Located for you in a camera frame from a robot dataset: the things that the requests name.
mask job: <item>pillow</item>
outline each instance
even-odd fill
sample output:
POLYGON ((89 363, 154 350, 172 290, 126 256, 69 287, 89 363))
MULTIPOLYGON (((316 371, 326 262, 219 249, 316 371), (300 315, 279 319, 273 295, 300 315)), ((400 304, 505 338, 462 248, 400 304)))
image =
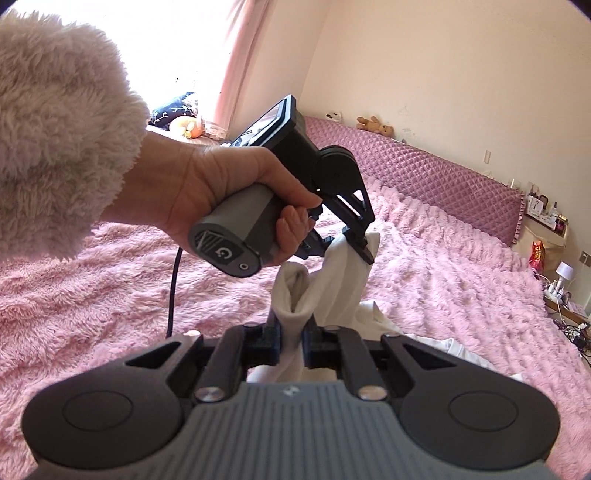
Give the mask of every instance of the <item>pillow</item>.
POLYGON ((194 116, 193 105, 187 104, 184 100, 193 92, 186 92, 183 95, 173 98, 150 112, 149 125, 168 129, 168 124, 179 116, 194 116))

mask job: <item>logo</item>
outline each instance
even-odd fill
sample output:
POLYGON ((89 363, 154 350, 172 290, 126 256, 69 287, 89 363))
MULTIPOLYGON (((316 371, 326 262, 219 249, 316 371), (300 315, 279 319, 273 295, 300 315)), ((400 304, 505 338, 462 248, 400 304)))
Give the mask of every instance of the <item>logo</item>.
POLYGON ((226 247, 221 247, 216 250, 216 255, 224 260, 230 260, 232 258, 232 250, 226 247))
POLYGON ((295 385, 290 385, 289 387, 285 387, 282 390, 283 394, 286 395, 287 397, 295 397, 298 393, 300 393, 300 389, 298 387, 296 387, 295 385))

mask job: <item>fluffy sleeve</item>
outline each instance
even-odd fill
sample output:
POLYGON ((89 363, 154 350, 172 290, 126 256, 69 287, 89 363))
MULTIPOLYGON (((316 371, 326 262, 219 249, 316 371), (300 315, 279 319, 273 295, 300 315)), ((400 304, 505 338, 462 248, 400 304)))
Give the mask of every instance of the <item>fluffy sleeve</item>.
POLYGON ((0 261, 76 255, 121 190, 148 116, 102 31, 0 17, 0 261))

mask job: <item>metal screw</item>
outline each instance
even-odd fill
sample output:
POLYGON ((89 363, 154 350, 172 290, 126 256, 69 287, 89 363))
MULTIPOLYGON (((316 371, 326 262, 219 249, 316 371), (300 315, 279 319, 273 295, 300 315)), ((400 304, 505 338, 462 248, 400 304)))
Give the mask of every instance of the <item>metal screw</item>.
POLYGON ((183 335, 197 338, 201 336, 201 332, 199 330, 187 330, 183 335))
POLYGON ((202 387, 195 392, 195 397, 205 403, 214 403, 226 396, 226 393, 219 387, 202 387))
POLYGON ((388 392, 384 387, 379 385, 365 385, 357 390, 357 396, 361 400, 383 400, 388 396, 388 392))

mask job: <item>teddy bear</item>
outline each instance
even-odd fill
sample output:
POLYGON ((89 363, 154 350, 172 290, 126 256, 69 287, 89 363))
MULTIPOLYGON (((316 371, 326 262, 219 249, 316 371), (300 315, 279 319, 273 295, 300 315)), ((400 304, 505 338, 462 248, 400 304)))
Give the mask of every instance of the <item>teddy bear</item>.
POLYGON ((184 138, 197 138, 203 133, 203 121, 201 117, 178 116, 168 124, 168 129, 184 138))
POLYGON ((328 112, 324 116, 327 120, 341 124, 343 122, 343 115, 340 112, 328 112))
POLYGON ((382 124, 377 118, 374 116, 368 120, 363 118, 362 116, 357 117, 357 128, 359 130, 367 130, 368 132, 373 132, 375 134, 380 134, 385 137, 394 138, 394 128, 390 125, 382 124))

